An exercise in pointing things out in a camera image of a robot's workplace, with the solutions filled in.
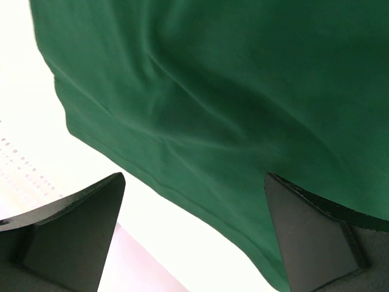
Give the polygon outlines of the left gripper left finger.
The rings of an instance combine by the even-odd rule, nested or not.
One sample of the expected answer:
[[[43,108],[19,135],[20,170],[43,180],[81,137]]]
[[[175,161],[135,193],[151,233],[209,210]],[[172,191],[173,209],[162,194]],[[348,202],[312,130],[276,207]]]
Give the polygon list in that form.
[[[124,191],[114,173],[1,220],[1,291],[97,291]]]

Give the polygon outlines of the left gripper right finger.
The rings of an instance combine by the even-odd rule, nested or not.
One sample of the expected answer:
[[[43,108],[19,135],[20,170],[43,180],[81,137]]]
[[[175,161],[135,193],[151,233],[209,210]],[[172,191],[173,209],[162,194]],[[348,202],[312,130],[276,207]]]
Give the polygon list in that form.
[[[291,291],[388,291],[388,221],[273,173],[264,191]]]

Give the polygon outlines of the green t shirt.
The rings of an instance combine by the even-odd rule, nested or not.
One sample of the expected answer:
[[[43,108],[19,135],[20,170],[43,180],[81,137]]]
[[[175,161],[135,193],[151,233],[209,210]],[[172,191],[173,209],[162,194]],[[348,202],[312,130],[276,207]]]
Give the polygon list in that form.
[[[31,1],[70,134],[278,291],[275,173],[388,218],[387,1]]]

